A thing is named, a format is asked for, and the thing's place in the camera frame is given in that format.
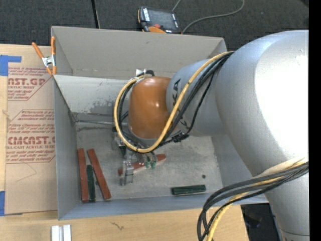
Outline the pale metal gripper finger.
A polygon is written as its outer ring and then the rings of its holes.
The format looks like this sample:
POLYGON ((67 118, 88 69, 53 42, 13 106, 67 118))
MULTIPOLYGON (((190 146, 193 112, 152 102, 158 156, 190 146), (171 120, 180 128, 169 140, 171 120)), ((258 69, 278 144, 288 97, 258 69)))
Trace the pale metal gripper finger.
POLYGON ((121 186, 126 184, 125 174, 126 174, 126 161, 123 161, 122 166, 119 169, 119 177, 120 177, 119 181, 121 186))
POLYGON ((134 166, 131 161, 126 162, 126 184, 133 182, 134 166))

